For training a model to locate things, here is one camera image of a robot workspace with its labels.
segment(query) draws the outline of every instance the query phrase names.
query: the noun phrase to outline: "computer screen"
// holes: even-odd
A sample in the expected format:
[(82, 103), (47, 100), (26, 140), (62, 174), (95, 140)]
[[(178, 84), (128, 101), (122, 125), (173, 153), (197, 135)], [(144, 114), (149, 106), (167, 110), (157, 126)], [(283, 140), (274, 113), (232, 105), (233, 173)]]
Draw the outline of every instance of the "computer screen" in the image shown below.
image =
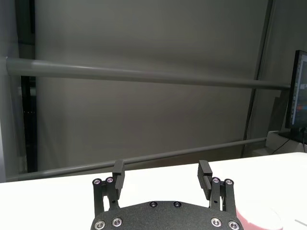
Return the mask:
[(286, 127), (307, 127), (307, 52), (301, 50), (295, 52)]

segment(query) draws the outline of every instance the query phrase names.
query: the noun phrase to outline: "bolt head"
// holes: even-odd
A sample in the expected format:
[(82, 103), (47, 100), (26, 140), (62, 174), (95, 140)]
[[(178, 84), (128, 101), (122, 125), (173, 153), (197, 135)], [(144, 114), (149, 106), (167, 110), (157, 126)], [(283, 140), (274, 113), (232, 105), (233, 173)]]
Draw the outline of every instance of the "bolt head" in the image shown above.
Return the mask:
[(230, 221), (228, 223), (229, 227), (232, 229), (232, 230), (238, 230), (240, 229), (240, 226), (237, 222), (234, 222), (234, 221)]
[(226, 180), (225, 181), (227, 184), (232, 184), (232, 181), (231, 180)]
[(112, 225), (114, 227), (119, 227), (121, 224), (122, 224), (122, 219), (121, 218), (115, 218), (113, 221), (112, 221)]
[(109, 178), (107, 178), (107, 180), (106, 180), (108, 183), (112, 183), (113, 182), (113, 178), (112, 177), (109, 177)]
[(105, 227), (105, 225), (106, 225), (106, 223), (104, 221), (99, 220), (95, 223), (94, 227), (95, 227), (96, 230), (101, 230)]
[(175, 206), (175, 207), (181, 207), (181, 203), (178, 202), (178, 201), (175, 201), (175, 202), (174, 202), (174, 206)]
[(213, 226), (220, 227), (222, 225), (222, 222), (218, 218), (212, 218), (211, 223)]
[(158, 206), (158, 203), (155, 202), (155, 201), (152, 201), (152, 202), (149, 203), (149, 206), (150, 206), (150, 207), (157, 207), (157, 206)]

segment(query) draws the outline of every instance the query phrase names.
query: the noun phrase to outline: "pink object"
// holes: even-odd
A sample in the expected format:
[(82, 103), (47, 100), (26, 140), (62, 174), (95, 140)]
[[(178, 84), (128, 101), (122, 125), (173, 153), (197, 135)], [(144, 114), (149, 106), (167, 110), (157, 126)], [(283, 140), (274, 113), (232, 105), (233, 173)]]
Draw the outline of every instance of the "pink object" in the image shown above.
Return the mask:
[(277, 213), (260, 204), (243, 202), (236, 205), (236, 215), (244, 230), (282, 230)]

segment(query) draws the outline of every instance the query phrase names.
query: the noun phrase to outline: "white table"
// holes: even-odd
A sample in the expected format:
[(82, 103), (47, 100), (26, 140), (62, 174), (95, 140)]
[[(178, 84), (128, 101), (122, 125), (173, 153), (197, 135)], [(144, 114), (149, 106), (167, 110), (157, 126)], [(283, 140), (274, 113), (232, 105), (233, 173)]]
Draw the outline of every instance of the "white table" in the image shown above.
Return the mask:
[[(307, 154), (210, 162), (213, 175), (235, 182), (236, 202), (263, 202), (280, 216), (284, 230), (307, 230)], [(208, 206), (197, 164), (126, 171), (119, 205), (178, 200)], [(94, 219), (94, 178), (90, 174), (0, 184), (1, 230), (87, 230)]]

